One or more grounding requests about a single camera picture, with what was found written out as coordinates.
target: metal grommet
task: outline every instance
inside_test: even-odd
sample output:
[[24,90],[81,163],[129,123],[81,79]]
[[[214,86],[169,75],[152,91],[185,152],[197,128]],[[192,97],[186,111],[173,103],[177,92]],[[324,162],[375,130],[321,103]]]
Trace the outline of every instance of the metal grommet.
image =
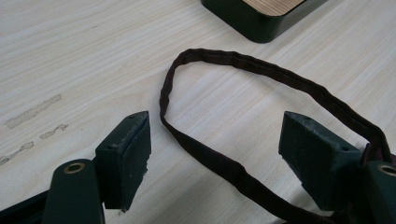
[[378,170],[387,174],[387,175],[393,175],[396,176],[396,168],[388,165],[379,165]]
[[85,164],[82,162],[72,163],[64,168],[64,172],[68,175],[75,174],[84,169]]

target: brown strap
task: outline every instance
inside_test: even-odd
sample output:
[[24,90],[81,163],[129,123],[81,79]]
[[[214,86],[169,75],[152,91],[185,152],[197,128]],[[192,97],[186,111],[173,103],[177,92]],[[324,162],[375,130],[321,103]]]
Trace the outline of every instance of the brown strap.
[[178,131],[166,121],[165,114],[169,105],[169,94],[172,91],[176,68],[183,64],[198,61],[231,65],[251,73],[270,77],[296,90],[308,93],[348,128],[369,141],[361,158],[363,165],[367,161],[392,162],[387,139],[381,129],[361,117],[347,104],[332,96],[324,87],[275,64],[236,52],[209,49],[188,49],[182,52],[170,67],[161,90],[160,117],[163,125],[180,145],[202,165],[233,184],[242,194],[273,215],[290,223],[334,223],[329,217],[321,217],[286,202],[265,187],[259,180],[249,175],[240,163]]

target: dark green plastic frame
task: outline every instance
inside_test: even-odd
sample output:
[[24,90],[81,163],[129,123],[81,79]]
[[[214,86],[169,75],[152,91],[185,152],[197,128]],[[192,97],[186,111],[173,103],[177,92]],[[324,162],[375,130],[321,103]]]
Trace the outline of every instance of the dark green plastic frame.
[[327,0],[305,0],[282,16],[260,13],[242,0],[201,0],[204,7],[256,43],[268,43]]

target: light wood grain surface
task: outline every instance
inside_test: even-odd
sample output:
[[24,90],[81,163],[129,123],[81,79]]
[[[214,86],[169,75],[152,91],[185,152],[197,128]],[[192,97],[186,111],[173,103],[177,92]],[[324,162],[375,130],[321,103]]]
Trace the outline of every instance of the light wood grain surface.
[[[189,156],[159,121],[171,62],[188,48],[234,50],[314,80],[386,134],[396,151],[396,1],[332,0],[269,44],[248,41],[198,0],[0,1],[0,210],[94,157],[127,115],[150,113],[152,154],[129,212],[107,223],[280,223]],[[283,112],[355,147],[366,141],[307,95],[231,67],[177,69],[168,118],[241,162],[288,202],[317,207],[277,154]]]
[[268,16],[282,16],[304,0],[243,0],[245,3]]

